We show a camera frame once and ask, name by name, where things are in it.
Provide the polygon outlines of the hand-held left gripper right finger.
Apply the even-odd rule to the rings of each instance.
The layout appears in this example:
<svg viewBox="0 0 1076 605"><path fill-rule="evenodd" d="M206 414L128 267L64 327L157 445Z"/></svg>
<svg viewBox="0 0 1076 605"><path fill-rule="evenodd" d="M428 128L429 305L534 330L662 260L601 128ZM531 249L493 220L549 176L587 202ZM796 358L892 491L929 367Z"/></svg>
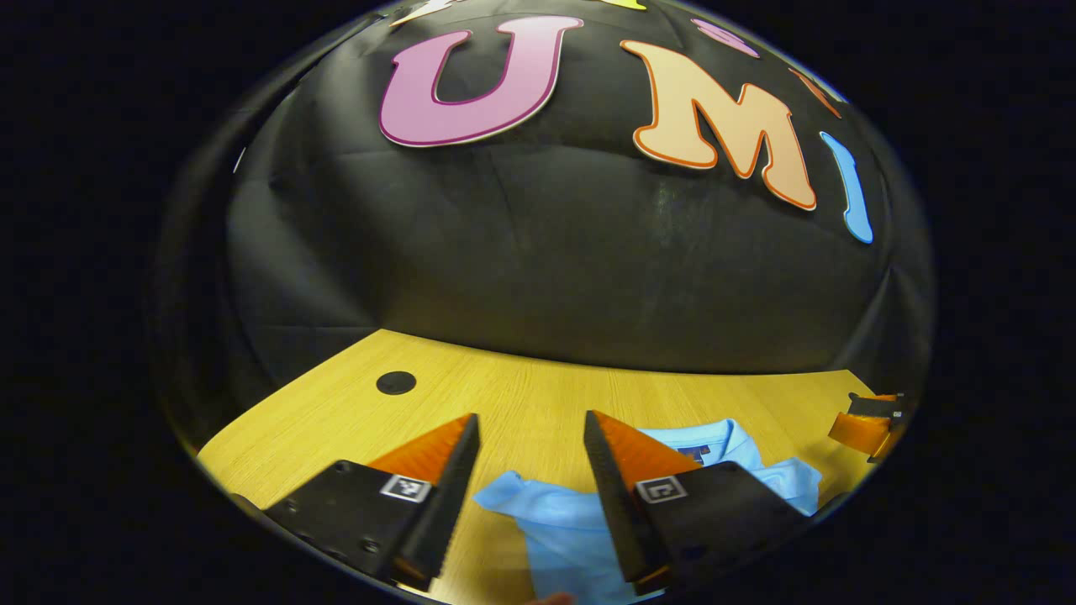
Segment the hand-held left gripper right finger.
<svg viewBox="0 0 1076 605"><path fill-rule="evenodd" d="M702 466L600 411L587 410L583 441L615 560L638 595L730 575L810 524L741 465Z"/></svg>

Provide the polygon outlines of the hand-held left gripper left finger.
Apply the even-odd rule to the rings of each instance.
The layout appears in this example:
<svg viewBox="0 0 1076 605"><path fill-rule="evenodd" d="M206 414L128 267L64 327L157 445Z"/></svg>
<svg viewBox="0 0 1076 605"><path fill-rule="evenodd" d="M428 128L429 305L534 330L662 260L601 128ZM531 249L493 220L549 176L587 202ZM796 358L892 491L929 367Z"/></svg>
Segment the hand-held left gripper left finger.
<svg viewBox="0 0 1076 605"><path fill-rule="evenodd" d="M480 448L479 416L464 414L372 462L334 460L261 517L362 575L427 591L445 564Z"/></svg>

